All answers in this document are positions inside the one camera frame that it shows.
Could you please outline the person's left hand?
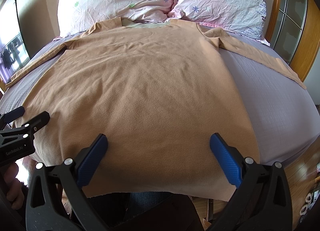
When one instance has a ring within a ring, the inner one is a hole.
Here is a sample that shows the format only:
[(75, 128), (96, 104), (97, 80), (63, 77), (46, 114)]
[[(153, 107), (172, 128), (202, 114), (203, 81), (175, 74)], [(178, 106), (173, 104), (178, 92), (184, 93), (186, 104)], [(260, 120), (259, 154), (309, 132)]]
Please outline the person's left hand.
[(19, 167), (16, 163), (11, 163), (2, 173), (4, 182), (8, 186), (7, 200), (12, 203), (12, 209), (18, 210), (23, 206), (24, 194), (22, 192), (22, 184), (16, 178)]

